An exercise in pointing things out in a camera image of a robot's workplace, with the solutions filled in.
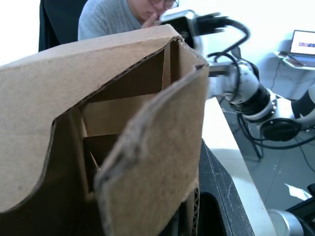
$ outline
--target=laptop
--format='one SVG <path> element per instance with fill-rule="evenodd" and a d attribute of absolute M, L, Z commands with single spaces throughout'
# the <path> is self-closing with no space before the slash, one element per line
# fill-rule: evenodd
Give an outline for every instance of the laptop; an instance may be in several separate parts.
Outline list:
<path fill-rule="evenodd" d="M 307 67 L 315 67 L 315 32 L 295 30 L 289 57 Z"/>

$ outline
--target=laptop screen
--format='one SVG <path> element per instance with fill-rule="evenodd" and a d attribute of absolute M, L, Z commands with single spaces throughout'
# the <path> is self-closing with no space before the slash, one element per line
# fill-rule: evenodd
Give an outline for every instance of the laptop screen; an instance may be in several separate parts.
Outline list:
<path fill-rule="evenodd" d="M 315 32 L 295 30 L 290 53 L 315 55 Z"/>

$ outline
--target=hand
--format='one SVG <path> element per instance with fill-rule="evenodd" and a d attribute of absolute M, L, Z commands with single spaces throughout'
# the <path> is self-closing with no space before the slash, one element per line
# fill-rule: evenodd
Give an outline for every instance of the hand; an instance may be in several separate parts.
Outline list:
<path fill-rule="evenodd" d="M 149 19 L 142 25 L 142 28 L 150 28 L 153 26 L 158 26 L 159 21 L 158 21 L 158 15 L 156 13 L 153 13 Z"/>

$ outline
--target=gray sweater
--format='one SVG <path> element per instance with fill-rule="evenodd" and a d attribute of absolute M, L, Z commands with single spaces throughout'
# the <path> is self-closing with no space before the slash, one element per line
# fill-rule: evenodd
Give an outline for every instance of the gray sweater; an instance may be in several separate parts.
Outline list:
<path fill-rule="evenodd" d="M 79 19 L 78 40 L 140 28 L 127 0 L 88 0 Z"/>

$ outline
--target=cardboard box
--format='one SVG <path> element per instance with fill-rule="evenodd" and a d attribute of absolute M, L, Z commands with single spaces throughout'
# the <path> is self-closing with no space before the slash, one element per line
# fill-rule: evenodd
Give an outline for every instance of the cardboard box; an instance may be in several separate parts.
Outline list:
<path fill-rule="evenodd" d="M 207 74 L 171 26 L 0 67 L 1 235 L 157 236 L 196 213 Z"/>

